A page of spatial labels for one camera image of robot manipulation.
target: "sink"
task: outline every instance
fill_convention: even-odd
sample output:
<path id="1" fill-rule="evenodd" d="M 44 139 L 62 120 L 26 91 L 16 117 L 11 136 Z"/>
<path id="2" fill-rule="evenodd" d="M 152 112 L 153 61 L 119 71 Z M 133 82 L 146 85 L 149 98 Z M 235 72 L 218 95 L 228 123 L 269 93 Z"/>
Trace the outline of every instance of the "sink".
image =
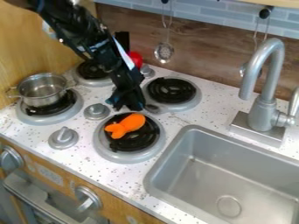
<path id="1" fill-rule="evenodd" d="M 182 128 L 143 183 L 209 224 L 299 223 L 298 161 L 200 126 Z"/>

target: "silver pot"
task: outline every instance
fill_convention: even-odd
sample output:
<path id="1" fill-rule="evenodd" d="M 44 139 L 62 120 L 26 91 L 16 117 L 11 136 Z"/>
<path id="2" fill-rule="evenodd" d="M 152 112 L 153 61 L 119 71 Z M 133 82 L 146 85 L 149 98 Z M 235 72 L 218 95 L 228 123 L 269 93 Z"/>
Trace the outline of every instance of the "silver pot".
<path id="1" fill-rule="evenodd" d="M 10 98 L 22 98 L 28 106 L 42 108 L 58 102 L 66 94 L 67 89 L 75 86 L 74 80 L 66 80 L 63 76 L 39 73 L 21 80 L 16 87 L 11 87 L 6 94 Z"/>

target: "faucet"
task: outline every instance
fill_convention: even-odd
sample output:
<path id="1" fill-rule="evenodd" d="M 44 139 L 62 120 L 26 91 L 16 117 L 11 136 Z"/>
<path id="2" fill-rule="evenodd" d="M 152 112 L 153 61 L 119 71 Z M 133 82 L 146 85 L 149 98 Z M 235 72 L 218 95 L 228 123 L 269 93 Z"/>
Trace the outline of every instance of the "faucet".
<path id="1" fill-rule="evenodd" d="M 271 56 L 266 82 L 261 94 L 255 99 L 247 116 L 247 125 L 256 131 L 269 131 L 273 127 L 288 127 L 296 123 L 299 109 L 299 87 L 289 102 L 287 114 L 276 109 L 275 90 L 281 75 L 285 56 L 284 44 L 278 38 L 264 41 L 247 63 L 240 87 L 239 98 L 248 100 L 266 59 Z"/>

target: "speckled white countertop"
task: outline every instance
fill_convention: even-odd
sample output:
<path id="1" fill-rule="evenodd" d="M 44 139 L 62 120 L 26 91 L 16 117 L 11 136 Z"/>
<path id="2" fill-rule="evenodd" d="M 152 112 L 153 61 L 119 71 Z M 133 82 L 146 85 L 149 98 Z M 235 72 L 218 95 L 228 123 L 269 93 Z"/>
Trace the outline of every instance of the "speckled white countertop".
<path id="1" fill-rule="evenodd" d="M 194 109 L 176 114 L 153 115 L 166 130 L 167 140 L 164 148 L 182 127 L 188 124 L 197 124 L 299 160 L 298 125 L 287 129 L 285 141 L 280 149 L 268 147 L 229 133 L 229 124 L 237 112 L 239 110 L 247 112 L 257 94 L 253 94 L 250 101 L 242 101 L 238 97 L 239 89 L 236 87 L 229 87 L 155 66 L 152 68 L 156 70 L 156 77 L 171 75 L 184 77 L 192 81 L 198 85 L 203 94 L 202 102 Z M 83 96 L 83 109 L 88 105 L 104 102 L 111 95 L 111 87 L 101 87 L 99 89 L 78 86 L 75 89 Z M 286 101 L 278 100 L 278 108 L 281 111 L 286 112 L 287 106 Z M 162 221 L 188 224 L 205 223 L 193 215 L 184 213 L 159 199 L 149 196 L 144 191 L 143 178 L 161 156 L 161 153 L 151 160 L 139 164 L 116 164 L 100 157 L 92 145 L 93 133 L 99 122 L 86 120 L 83 116 L 83 109 L 78 115 L 65 122 L 37 127 L 21 123 L 16 118 L 15 106 L 11 105 L 0 110 L 0 133 L 4 137 L 14 140 L 28 151 L 141 208 Z M 63 126 L 77 130 L 80 140 L 70 149 L 53 150 L 49 147 L 47 139 L 55 130 Z"/>

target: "toy fish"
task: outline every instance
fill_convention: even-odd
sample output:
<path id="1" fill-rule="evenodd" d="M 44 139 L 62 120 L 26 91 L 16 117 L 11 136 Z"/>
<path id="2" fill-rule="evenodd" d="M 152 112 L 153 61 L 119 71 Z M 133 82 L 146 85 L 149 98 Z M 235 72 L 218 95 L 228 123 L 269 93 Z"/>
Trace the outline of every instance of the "toy fish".
<path id="1" fill-rule="evenodd" d="M 139 130 L 145 124 L 145 116 L 141 114 L 131 114 L 119 123 L 112 123 L 105 127 L 106 132 L 112 132 L 113 139 L 122 138 L 128 132 Z"/>

